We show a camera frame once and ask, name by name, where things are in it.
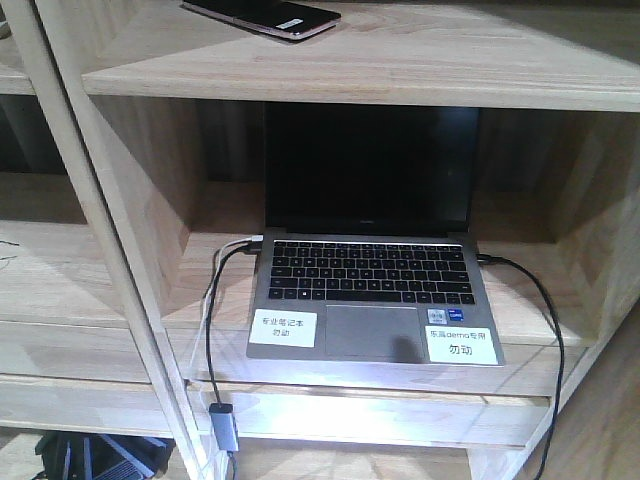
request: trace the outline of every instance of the black screen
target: black screen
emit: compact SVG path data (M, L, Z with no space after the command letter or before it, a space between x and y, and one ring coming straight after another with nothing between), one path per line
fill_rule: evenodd
M267 225L384 235L466 230L478 114L267 103Z

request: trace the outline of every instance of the smartphone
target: smartphone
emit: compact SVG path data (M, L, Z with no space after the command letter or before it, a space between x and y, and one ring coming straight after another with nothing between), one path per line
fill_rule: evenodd
M278 0L185 0L183 8L248 30L304 40L334 27L340 14Z

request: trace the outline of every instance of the laptop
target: laptop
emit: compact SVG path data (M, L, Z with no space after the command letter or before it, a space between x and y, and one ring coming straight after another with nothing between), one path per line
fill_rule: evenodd
M247 356L504 365L467 235L479 110L265 104Z

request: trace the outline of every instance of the white label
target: white label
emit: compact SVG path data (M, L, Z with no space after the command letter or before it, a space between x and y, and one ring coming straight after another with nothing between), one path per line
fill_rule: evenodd
M276 25L276 28L279 28L280 30L286 30L289 27L293 27L294 25L299 25L303 22L303 20L301 18L294 18L292 20L289 20L288 22L284 22L281 23L280 25Z
M313 348L318 315L259 308L253 316L250 343Z
M429 318L429 323L435 323L436 325L447 324L447 312L444 310L429 308L427 310L427 317Z
M497 365L488 328L426 326L432 362Z

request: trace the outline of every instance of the touchpad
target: touchpad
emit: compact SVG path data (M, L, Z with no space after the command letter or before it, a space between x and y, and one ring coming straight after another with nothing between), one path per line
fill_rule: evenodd
M327 306L326 353L422 363L420 319L415 308Z

